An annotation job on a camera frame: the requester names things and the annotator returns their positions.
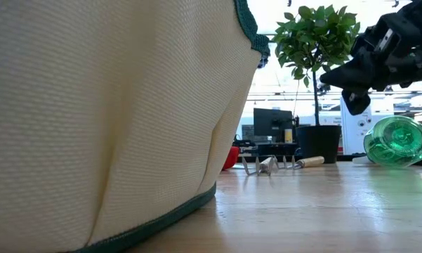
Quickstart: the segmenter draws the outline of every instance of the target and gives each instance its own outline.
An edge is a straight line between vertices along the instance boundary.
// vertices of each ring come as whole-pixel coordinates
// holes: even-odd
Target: toppled bottle
[[[422,160],[422,124],[404,116],[381,119],[364,138],[367,157],[385,167],[407,167]]]

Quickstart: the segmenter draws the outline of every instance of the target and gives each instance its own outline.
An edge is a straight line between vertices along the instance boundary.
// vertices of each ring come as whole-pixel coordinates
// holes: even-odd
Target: wooden handle
[[[302,168],[317,166],[324,163],[324,157],[305,158],[297,161],[296,163],[300,164]]]

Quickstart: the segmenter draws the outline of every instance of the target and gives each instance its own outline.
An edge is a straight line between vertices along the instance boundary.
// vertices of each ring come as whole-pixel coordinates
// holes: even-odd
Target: green edging
[[[78,249],[74,251],[74,253],[113,253],[134,247],[139,242],[142,242],[151,235],[179,221],[184,216],[206,204],[215,194],[216,184],[214,184],[210,190],[192,198],[158,219],[149,221],[137,228],[133,228],[109,239],[97,242],[91,246]]]
[[[251,41],[251,48],[259,51],[262,55],[270,53],[268,49],[269,39],[265,35],[258,34],[258,24],[251,13],[246,0],[234,0],[237,19],[245,35]]]

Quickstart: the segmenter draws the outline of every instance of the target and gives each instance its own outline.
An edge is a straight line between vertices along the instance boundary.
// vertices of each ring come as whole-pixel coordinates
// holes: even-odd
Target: computer monitor
[[[254,108],[254,135],[283,139],[285,129],[293,129],[291,111]]]

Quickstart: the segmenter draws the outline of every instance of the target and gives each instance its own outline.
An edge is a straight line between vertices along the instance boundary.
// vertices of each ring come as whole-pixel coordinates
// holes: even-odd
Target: wooden table
[[[215,200],[128,252],[422,252],[422,167],[223,171]]]

